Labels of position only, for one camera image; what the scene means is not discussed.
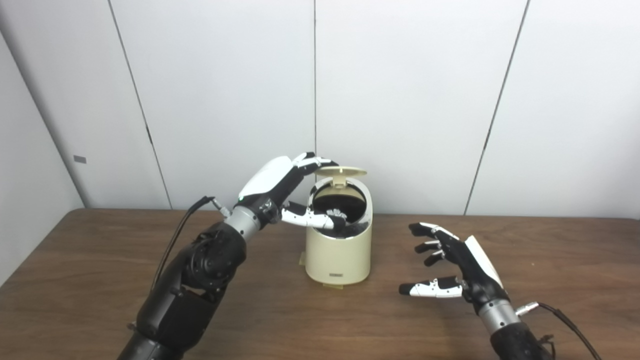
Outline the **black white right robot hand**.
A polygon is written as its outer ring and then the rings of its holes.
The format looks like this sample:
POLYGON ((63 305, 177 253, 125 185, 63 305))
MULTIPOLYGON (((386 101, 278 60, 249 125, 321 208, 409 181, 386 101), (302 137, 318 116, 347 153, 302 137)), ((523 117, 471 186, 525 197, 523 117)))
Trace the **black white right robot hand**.
POLYGON ((427 222, 410 223, 407 227, 414 237, 428 238, 414 248, 418 254, 432 251, 423 262, 426 267, 448 261, 458 266, 461 275, 400 284, 400 294, 410 297, 461 297, 473 306, 476 313, 489 303, 510 299, 493 263, 473 235, 461 240, 444 227, 427 222))

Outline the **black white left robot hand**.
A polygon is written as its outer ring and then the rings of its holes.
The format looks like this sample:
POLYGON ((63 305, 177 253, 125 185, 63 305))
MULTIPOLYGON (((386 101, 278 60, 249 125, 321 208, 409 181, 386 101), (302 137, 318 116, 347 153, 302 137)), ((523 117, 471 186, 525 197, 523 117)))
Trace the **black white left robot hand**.
POLYGON ((310 206, 288 200, 306 176, 337 165, 314 152, 304 152, 294 159, 286 155, 275 157, 244 185, 234 206, 249 210, 260 229, 284 221, 307 228, 341 230, 347 226, 344 218, 315 212, 310 206))

